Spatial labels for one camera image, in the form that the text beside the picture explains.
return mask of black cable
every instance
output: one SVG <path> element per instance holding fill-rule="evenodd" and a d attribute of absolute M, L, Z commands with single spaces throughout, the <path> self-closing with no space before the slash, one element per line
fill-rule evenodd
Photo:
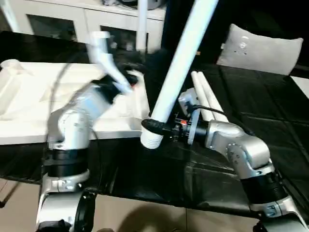
<path fill-rule="evenodd" d="M 102 160 L 102 149 L 100 149 L 100 140 L 98 139 L 98 134 L 92 129 L 92 132 L 96 138 L 96 142 L 97 142 L 97 149 L 98 149 L 98 155 L 99 155 L 99 163 L 100 163 L 100 178 L 98 180 L 98 187 L 97 187 L 97 192 L 96 194 L 98 195 L 99 190 L 100 190 L 100 186 L 101 186 L 101 182 L 102 182 L 102 176 L 103 176 L 103 160 Z"/>
<path fill-rule="evenodd" d="M 204 105 L 193 105 L 192 107 L 193 110 L 197 110 L 197 109 L 204 109 L 204 110 L 209 110 L 209 111 L 212 111 L 212 112 L 215 112 L 215 113 L 218 113 L 218 114 L 221 114 L 221 115 L 224 115 L 227 117 L 227 115 L 220 111 L 220 110 L 217 110 L 217 109 L 213 109 L 213 108 L 210 108 L 210 107 L 206 107 Z M 251 136 L 255 136 L 254 132 L 248 128 L 245 124 L 243 124 L 241 121 L 237 120 L 237 119 L 230 119 L 230 122 L 236 124 L 236 125 L 239 125 L 247 134 L 251 135 Z"/>

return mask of black table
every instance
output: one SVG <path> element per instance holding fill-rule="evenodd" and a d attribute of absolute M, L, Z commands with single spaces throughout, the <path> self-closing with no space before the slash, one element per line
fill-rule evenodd
<path fill-rule="evenodd" d="M 0 61 L 66 62 L 85 50 L 82 43 L 2 32 Z M 77 63 L 88 63 L 86 56 Z M 269 146 L 274 165 L 305 218 L 309 209 L 309 100 L 288 76 L 203 64 L 192 69 L 207 77 L 228 117 L 236 117 Z M 164 75 L 145 77 L 150 106 Z M 190 78 L 184 89 L 191 87 Z M 99 152 L 91 143 L 89 185 L 99 179 Z M 0 146 L 0 177 L 39 184 L 44 144 Z M 101 140 L 103 181 L 100 193 L 252 217 L 247 198 L 229 163 L 199 144 L 188 147 L 165 139 L 148 150 L 139 138 Z"/>

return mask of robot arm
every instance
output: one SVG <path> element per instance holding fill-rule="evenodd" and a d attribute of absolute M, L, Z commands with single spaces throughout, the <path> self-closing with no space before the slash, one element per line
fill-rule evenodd
<path fill-rule="evenodd" d="M 175 122 L 173 128 L 153 119 L 143 120 L 142 125 L 152 133 L 169 134 L 175 140 L 184 139 L 187 142 L 194 131 L 195 140 L 222 154 L 238 175 L 251 211 L 261 218 L 254 228 L 255 232 L 308 232 L 292 197 L 275 173 L 264 141 L 229 122 L 199 121 L 196 125 L 193 121 L 182 119 Z"/>
<path fill-rule="evenodd" d="M 267 145 L 246 134 L 239 126 L 212 120 L 208 124 L 205 147 L 225 156 L 238 175 L 250 202 L 250 209 L 265 218 L 293 214 L 308 231 L 292 197 L 275 173 Z"/>
<path fill-rule="evenodd" d="M 75 93 L 70 102 L 48 119 L 48 159 L 42 178 L 37 231 L 90 232 L 96 195 L 85 190 L 89 178 L 87 148 L 92 127 L 113 104 L 114 98 L 131 91 L 136 79 L 125 77 L 106 54 L 107 32 L 93 34 L 90 57 L 104 67 L 105 77 Z"/>

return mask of white tray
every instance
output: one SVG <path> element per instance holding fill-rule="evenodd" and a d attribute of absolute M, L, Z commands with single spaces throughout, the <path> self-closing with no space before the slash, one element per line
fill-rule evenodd
<path fill-rule="evenodd" d="M 31 91 L 42 91 L 42 87 L 45 90 L 39 99 L 34 101 L 32 98 L 31 104 L 23 99 L 20 104 L 14 104 L 16 110 L 11 108 L 9 112 L 0 115 L 0 145 L 45 142 L 51 88 L 65 65 L 26 62 L 20 64 L 30 73 L 30 77 L 42 79 L 38 85 L 35 78 L 29 78 L 30 82 L 33 81 Z M 85 83 L 102 76 L 102 71 L 95 65 L 72 64 L 60 81 L 53 110 L 64 106 L 72 94 Z M 97 120 L 94 130 L 100 139 L 140 137 L 141 120 L 148 114 L 149 105 L 143 76 L 139 75 L 139 83 L 134 86 L 133 93 L 129 96 L 117 96 L 114 105 Z"/>

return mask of white pipe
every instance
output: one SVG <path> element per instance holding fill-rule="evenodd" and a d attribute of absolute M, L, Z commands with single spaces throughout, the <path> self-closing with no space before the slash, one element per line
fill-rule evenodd
<path fill-rule="evenodd" d="M 218 0 L 195 0 L 151 115 L 152 119 L 160 122 L 168 120 L 217 3 Z M 162 135 L 144 130 L 140 141 L 145 147 L 155 149 L 160 146 L 162 138 Z"/>
<path fill-rule="evenodd" d="M 204 93 L 203 87 L 202 87 L 201 83 L 199 82 L 199 77 L 197 75 L 197 72 L 196 71 L 191 72 L 191 76 L 192 76 L 193 86 L 194 86 L 194 89 L 197 93 L 197 97 L 198 97 L 199 102 L 203 106 L 210 107 L 208 100 L 206 98 L 206 95 Z M 210 121 L 210 120 L 215 119 L 212 111 L 201 110 L 201 113 L 202 113 L 202 117 L 205 121 Z"/>
<path fill-rule="evenodd" d="M 138 1 L 139 25 L 136 34 L 136 50 L 146 52 L 148 0 Z"/>
<path fill-rule="evenodd" d="M 220 110 L 220 111 L 223 112 L 223 109 L 222 109 L 220 103 L 218 102 L 216 95 L 214 95 L 213 90 L 212 90 L 211 86 L 209 85 L 207 79 L 205 78 L 204 74 L 202 72 L 198 72 L 197 76 L 198 76 L 198 80 L 201 84 L 201 87 L 204 90 L 204 93 L 205 93 L 205 96 L 206 96 L 207 101 L 209 103 L 209 106 L 213 109 Z M 213 112 L 213 115 L 214 115 L 214 118 L 218 121 L 228 122 L 227 117 L 222 115 L 222 114 L 218 114 L 216 112 Z"/>

